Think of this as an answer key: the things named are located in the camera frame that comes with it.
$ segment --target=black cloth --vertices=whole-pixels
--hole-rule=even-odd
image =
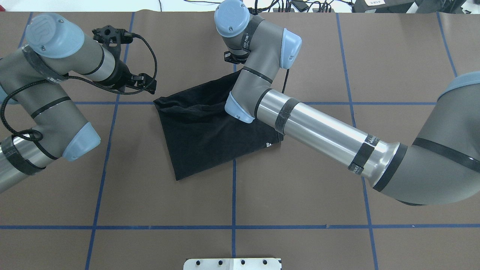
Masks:
[[[177,180],[281,142],[255,119],[244,123],[224,106],[240,71],[154,101]]]

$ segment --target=white label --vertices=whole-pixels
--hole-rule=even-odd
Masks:
[[[367,6],[371,7],[371,6],[383,5],[385,4],[385,1],[384,0],[365,0],[365,3],[367,4]]]

